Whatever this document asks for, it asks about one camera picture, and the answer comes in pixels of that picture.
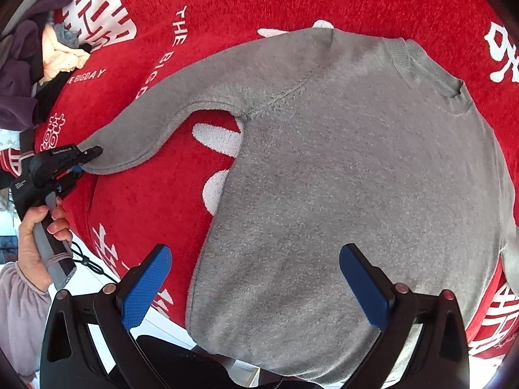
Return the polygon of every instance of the black cable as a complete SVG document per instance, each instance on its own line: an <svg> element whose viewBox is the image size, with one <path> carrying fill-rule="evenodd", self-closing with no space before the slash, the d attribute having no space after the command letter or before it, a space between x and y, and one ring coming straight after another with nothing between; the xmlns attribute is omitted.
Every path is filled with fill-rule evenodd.
<svg viewBox="0 0 519 389"><path fill-rule="evenodd" d="M115 282L116 284L118 283L115 279L113 279L110 275L107 275L105 273L105 271L103 271L103 268L100 267L98 264L92 262L90 260L90 258L88 256L85 256L83 254L83 250L81 250L81 247L79 246L79 244L77 244L75 241L72 241L72 244L74 246L77 247L77 249L79 250L79 252L77 252L76 250L74 250L73 248L71 248L72 250L72 253L74 253L76 256L79 256L81 257L80 260L78 259L72 259L74 262L76 262L77 264L82 264L84 266L86 266L88 269L90 269L92 272L94 273L97 273L98 275L104 275L105 277L107 277L108 279L110 279L111 281Z"/></svg>

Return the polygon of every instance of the blue gripper pad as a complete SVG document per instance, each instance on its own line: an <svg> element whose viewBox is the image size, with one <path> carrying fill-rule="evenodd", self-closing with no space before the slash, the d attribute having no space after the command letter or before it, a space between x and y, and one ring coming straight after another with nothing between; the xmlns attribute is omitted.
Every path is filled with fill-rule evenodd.
<svg viewBox="0 0 519 389"><path fill-rule="evenodd" d="M171 270L171 250L163 246L124 300L121 322L126 331L139 326Z"/></svg>
<svg viewBox="0 0 519 389"><path fill-rule="evenodd" d="M384 330L389 322L389 302L348 246L341 250L339 266L371 326Z"/></svg>

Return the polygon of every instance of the lavender sleeve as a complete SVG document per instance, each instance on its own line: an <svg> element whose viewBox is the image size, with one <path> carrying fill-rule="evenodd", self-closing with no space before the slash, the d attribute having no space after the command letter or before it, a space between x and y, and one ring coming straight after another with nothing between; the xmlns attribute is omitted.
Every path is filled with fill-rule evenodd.
<svg viewBox="0 0 519 389"><path fill-rule="evenodd" d="M38 290L18 263L0 271L0 348L16 372L31 376L36 369L51 305L48 292Z"/></svg>

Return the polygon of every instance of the device handle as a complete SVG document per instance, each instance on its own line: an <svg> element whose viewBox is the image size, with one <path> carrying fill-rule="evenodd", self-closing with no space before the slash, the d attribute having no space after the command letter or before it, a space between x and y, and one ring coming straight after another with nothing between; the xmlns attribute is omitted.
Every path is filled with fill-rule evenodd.
<svg viewBox="0 0 519 389"><path fill-rule="evenodd" d="M45 199L49 212L45 219L35 224L34 240L42 261L45 263L57 291L63 289L76 272L76 264L72 260L72 250L68 241L58 241L47 227L53 223L51 212L56 207L56 194L51 192Z"/></svg>

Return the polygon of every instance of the metal screw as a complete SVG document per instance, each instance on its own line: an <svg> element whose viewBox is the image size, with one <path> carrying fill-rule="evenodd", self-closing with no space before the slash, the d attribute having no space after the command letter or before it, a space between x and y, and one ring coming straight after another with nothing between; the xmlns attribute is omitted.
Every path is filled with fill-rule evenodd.
<svg viewBox="0 0 519 389"><path fill-rule="evenodd" d="M115 291L115 284L106 284L104 287L103 287L103 292L105 294L113 294L114 291Z"/></svg>
<svg viewBox="0 0 519 389"><path fill-rule="evenodd" d="M405 284L395 284L394 288L400 293L400 294L407 294L409 292L409 287Z"/></svg>
<svg viewBox="0 0 519 389"><path fill-rule="evenodd" d="M67 293L67 291L62 289L62 290L58 291L58 293L56 294L56 298L58 300L63 300L66 297L66 293Z"/></svg>
<svg viewBox="0 0 519 389"><path fill-rule="evenodd" d="M447 298L447 300L451 300L451 301L454 300L454 298L455 298L454 293L449 289L443 290L443 296L445 298Z"/></svg>

